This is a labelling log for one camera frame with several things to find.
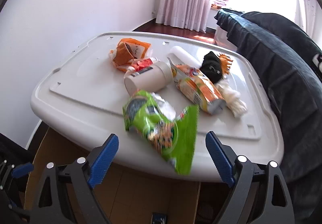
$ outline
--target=blue rubber tip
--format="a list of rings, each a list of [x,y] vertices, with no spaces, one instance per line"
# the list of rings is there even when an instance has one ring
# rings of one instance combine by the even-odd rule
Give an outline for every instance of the blue rubber tip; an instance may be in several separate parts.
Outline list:
[[[211,158],[213,159],[222,181],[227,183],[230,188],[233,187],[235,185],[233,167],[219,143],[210,132],[208,132],[206,135],[206,147]]]
[[[95,185],[102,183],[118,149],[119,138],[117,135],[113,135],[91,166],[90,177],[87,181],[91,188],[94,188]]]
[[[13,178],[20,178],[24,175],[27,175],[29,172],[33,171],[33,164],[30,162],[22,164],[14,168],[11,172]]]

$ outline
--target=green plastic wrapper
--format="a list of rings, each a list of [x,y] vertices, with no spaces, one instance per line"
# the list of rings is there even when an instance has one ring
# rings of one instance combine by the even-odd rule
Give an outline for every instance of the green plastic wrapper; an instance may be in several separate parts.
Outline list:
[[[134,126],[178,174],[190,173],[199,117],[197,105],[186,107],[170,121],[152,95],[140,90],[123,106],[123,116],[125,130]]]

